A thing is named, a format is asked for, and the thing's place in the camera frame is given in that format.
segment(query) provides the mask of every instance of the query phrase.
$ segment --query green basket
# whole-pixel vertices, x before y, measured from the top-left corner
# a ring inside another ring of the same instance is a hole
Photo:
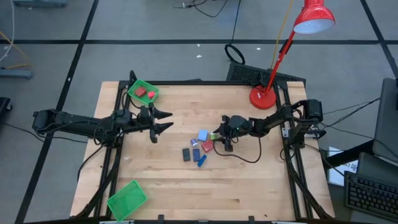
[[[118,222],[123,221],[133,211],[147,201],[147,196],[136,180],[108,199],[108,207]]]
[[[147,93],[150,92],[150,91],[154,91],[155,92],[155,96],[152,99],[149,99],[148,94],[145,94],[144,96],[139,98],[136,95],[136,89],[138,89],[141,86],[144,87],[147,90]],[[143,103],[143,104],[148,106],[149,103],[153,103],[156,100],[157,96],[159,95],[159,89],[154,87],[153,85],[145,82],[144,80],[137,80],[134,83],[134,85],[129,89],[128,93],[134,99],[136,99],[136,100],[140,101],[141,103]]]

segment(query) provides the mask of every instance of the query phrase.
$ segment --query blue block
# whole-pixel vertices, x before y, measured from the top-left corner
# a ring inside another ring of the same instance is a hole
[[[201,167],[201,165],[202,165],[203,162],[206,160],[206,158],[207,158],[206,155],[203,155],[203,156],[200,158],[200,160],[199,160],[199,162],[198,162],[198,167]]]
[[[198,162],[200,160],[200,150],[192,149],[193,161]]]
[[[200,130],[198,134],[199,141],[207,141],[207,130]]]

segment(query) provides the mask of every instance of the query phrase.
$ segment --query red desk lamp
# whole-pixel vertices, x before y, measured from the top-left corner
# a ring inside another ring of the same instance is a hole
[[[279,54],[274,69],[272,69],[267,88],[265,88],[265,90],[262,86],[253,88],[250,92],[250,102],[259,109],[268,109],[275,104],[276,95],[275,92],[270,91],[270,89],[274,82],[279,64],[292,44],[295,33],[316,34],[328,30],[334,25],[335,17],[328,8],[323,6],[323,0],[304,0],[304,7],[294,22],[293,31]]]

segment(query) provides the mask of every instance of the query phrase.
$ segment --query wooden table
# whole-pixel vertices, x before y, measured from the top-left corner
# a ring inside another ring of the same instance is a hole
[[[306,99],[301,82],[290,82],[292,103]],[[118,82],[103,82],[95,111],[96,118],[109,116],[114,108]],[[128,219],[156,220],[294,220],[286,164],[279,157],[282,149],[280,129],[274,128],[261,138],[262,157],[248,164],[234,157],[221,157],[214,151],[207,154],[201,168],[195,162],[182,160],[182,149],[190,147],[199,129],[215,130],[221,116],[233,114],[245,118],[265,118],[276,112],[276,106],[259,110],[249,102],[248,86],[159,85],[161,94],[155,106],[174,115],[158,121],[174,125],[152,144],[148,131],[131,133],[124,138],[116,191],[137,180],[148,201]],[[316,140],[306,144],[318,147]],[[221,143],[216,144],[225,153]],[[85,158],[97,146],[90,141]],[[308,189],[327,213],[334,216],[320,153],[310,147],[301,150]],[[249,160],[259,155],[258,139],[239,138],[235,154]],[[94,157],[81,171],[71,215],[87,204],[98,188],[105,150]],[[105,214],[108,190],[104,194],[101,214]],[[302,216],[305,216],[302,194],[297,188]]]

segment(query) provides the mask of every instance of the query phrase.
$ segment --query lamp base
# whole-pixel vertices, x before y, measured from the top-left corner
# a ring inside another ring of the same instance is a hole
[[[273,90],[269,90],[265,95],[265,89],[266,88],[263,86],[257,86],[251,90],[249,97],[251,104],[261,110],[271,108],[276,102],[275,92]]]

